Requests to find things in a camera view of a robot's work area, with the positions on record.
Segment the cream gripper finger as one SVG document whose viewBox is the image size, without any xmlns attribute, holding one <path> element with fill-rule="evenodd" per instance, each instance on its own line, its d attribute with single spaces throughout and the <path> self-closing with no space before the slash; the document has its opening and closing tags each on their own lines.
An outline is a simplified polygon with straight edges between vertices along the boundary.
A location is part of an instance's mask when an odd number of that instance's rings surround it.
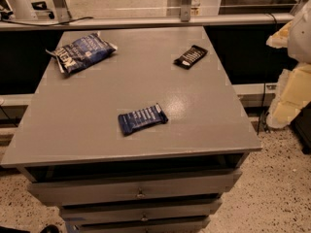
<svg viewBox="0 0 311 233">
<path fill-rule="evenodd" d="M 288 39 L 292 24 L 293 22 L 289 21 L 273 35 L 270 35 L 266 41 L 266 44 L 275 49 L 286 48 L 288 46 Z"/>
<path fill-rule="evenodd" d="M 272 128 L 289 125 L 311 102 L 311 65 L 298 63 L 293 70 L 284 69 L 277 82 L 275 98 L 266 123 Z"/>
</svg>

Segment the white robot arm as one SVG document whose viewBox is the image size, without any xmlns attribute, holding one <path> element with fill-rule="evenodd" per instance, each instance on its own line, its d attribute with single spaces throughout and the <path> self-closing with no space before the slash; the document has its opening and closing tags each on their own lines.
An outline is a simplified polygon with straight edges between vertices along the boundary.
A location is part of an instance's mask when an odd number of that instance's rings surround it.
<svg viewBox="0 0 311 233">
<path fill-rule="evenodd" d="M 311 102 L 311 0 L 266 44 L 275 49 L 286 48 L 288 56 L 297 61 L 291 71 L 282 71 L 268 109 L 268 126 L 283 128 Z"/>
</svg>

